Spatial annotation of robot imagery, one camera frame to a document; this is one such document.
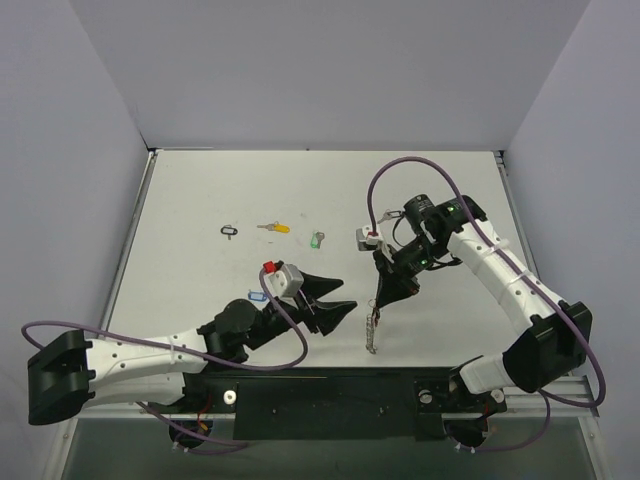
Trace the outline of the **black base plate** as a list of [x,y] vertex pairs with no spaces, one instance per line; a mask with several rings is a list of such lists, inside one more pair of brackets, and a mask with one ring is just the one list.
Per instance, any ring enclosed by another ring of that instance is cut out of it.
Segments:
[[461,435],[478,446],[488,419],[506,411],[501,391],[472,395],[448,367],[309,367],[188,374],[163,414],[234,418],[236,440],[417,441]]

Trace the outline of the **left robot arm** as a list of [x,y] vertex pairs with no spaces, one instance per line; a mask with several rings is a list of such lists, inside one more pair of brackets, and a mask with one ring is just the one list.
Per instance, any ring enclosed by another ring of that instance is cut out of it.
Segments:
[[97,405],[151,402],[192,412],[206,397],[191,375],[207,371],[251,370],[248,353],[292,331],[302,352],[283,364],[299,365],[309,353],[304,334],[327,336],[357,306],[356,301],[323,301],[340,288],[340,279],[323,278],[286,264],[261,272],[268,299],[258,308],[235,299],[208,323],[156,338],[140,339],[92,327],[62,323],[64,333],[27,362],[28,422],[50,425]]

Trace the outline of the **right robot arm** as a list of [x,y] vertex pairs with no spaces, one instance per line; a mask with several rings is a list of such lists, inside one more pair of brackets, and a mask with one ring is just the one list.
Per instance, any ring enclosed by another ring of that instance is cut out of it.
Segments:
[[589,309],[581,302],[567,303],[544,286],[471,197],[435,205],[418,195],[405,204],[403,215],[415,237],[399,249],[378,230],[359,232],[360,246],[372,250],[379,273],[374,309],[417,294],[417,276],[423,271],[464,265],[495,299],[516,335],[504,352],[454,369],[446,386],[453,406],[468,409],[483,394],[503,387],[536,393],[586,362]]

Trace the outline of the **key with clear black tag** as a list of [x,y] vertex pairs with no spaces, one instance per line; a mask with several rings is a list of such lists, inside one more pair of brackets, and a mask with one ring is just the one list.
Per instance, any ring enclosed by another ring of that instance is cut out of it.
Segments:
[[395,219],[400,219],[402,218],[404,215],[404,212],[402,210],[390,210],[387,209],[382,215],[381,217],[377,220],[378,224],[382,224],[386,221],[390,221],[390,220],[395,220]]

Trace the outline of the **aluminium front rail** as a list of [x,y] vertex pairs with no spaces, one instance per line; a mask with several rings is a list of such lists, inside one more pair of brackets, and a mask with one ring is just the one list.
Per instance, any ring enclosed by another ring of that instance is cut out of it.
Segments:
[[[502,388],[501,398],[507,408],[507,414],[516,416],[540,416],[545,413],[545,396],[551,406],[553,416],[564,417],[599,417],[598,407],[588,408],[592,398],[591,387],[585,377],[564,376],[544,388],[544,392],[527,393],[510,386]],[[136,402],[96,403],[89,401],[72,419],[81,418],[134,418],[136,415],[147,415],[148,412]]]

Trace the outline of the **key with yellow tag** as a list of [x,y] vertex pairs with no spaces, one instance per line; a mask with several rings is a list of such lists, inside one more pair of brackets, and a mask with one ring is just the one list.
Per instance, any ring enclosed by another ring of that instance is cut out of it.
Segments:
[[271,232],[281,233],[281,234],[288,234],[291,231],[289,226],[280,224],[279,222],[259,224],[258,228],[271,231]]

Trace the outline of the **key with black outlined tag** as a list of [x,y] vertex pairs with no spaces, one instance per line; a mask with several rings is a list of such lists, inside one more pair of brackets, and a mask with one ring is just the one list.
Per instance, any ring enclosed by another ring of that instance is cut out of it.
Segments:
[[222,235],[225,235],[228,239],[231,239],[232,237],[236,236],[238,234],[238,230],[233,227],[232,225],[224,225],[221,229],[220,229],[220,233]]

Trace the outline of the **key with green tag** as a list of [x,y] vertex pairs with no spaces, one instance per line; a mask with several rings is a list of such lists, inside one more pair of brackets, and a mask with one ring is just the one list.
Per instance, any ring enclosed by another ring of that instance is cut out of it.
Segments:
[[320,249],[324,239],[325,239],[325,234],[323,232],[314,231],[310,241],[311,248]]

